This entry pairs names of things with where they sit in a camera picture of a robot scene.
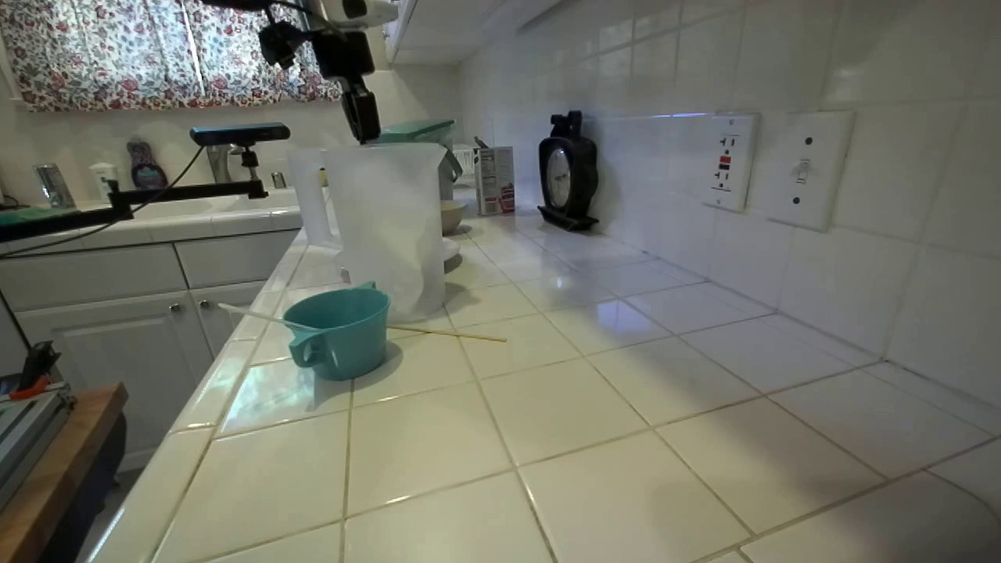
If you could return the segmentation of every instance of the floral curtain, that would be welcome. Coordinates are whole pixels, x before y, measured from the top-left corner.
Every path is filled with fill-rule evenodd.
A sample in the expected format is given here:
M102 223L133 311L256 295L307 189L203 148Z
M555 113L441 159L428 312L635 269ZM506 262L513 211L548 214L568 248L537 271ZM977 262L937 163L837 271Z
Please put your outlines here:
M311 46L288 71L263 64L263 21L201 0L0 0L11 80L45 113L336 101Z

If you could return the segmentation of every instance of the wall outlet cover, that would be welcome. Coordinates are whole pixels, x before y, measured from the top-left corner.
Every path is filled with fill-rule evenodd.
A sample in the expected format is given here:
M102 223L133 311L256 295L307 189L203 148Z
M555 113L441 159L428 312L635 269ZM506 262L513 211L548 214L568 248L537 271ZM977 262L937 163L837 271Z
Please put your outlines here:
M831 226L849 157L851 113L809 113L782 148L776 223L825 233Z
M754 117L720 113L704 118L702 201L716 211L745 211L754 159Z

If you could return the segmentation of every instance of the teal bowl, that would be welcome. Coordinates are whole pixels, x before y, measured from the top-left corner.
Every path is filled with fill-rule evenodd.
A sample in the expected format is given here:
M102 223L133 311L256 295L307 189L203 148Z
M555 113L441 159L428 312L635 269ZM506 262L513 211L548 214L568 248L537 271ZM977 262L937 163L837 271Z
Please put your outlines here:
M355 380L387 358L387 295L374 285L313 295L283 312L291 361L322 380Z

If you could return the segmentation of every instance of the tiled backsplash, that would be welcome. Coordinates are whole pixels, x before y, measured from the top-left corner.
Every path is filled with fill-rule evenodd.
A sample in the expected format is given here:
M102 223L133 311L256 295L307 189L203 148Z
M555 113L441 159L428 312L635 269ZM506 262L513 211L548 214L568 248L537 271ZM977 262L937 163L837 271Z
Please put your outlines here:
M605 228L1001 403L999 0L574 0L463 67L466 130L535 148L586 110ZM746 214L697 201L692 113L758 113ZM855 117L835 228L770 223L802 113Z
M377 97L377 113L386 125L410 118L459 118L457 117L457 71L452 70L377 70L370 79ZM179 174L193 157L190 125L254 125L254 121L283 121L291 142L258 145L263 177L283 165L283 157L297 148L346 148L352 145L351 127L339 103L281 103L281 106L251 106L251 110L159 110L159 113L76 113L51 117L18 110L5 87L0 87L0 177L23 198L36 201L35 165L55 163L79 201L98 201L91 185L91 163L116 163L119 177L127 177L124 142L141 134L154 145L154 154L165 174ZM210 182L210 163L201 159L185 185Z

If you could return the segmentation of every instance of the white tile countertop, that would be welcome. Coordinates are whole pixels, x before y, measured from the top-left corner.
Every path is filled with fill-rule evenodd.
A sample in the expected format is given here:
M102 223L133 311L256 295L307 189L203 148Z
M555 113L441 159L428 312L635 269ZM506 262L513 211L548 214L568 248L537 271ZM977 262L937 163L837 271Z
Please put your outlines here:
M301 206L295 201L295 191L268 191L268 198L263 201L206 198L206 201L154 204L127 223L116 223L113 228L94 239L70 240L53 250L62 255L62 250L165 244L165 240L228 239L228 236L277 233L277 228L301 228ZM88 228L5 240L0 244L0 255L51 244L60 239L79 239L80 233Z
M999 560L1001 413L535 216L352 385L245 320L91 560ZM336 288L288 250L258 312Z

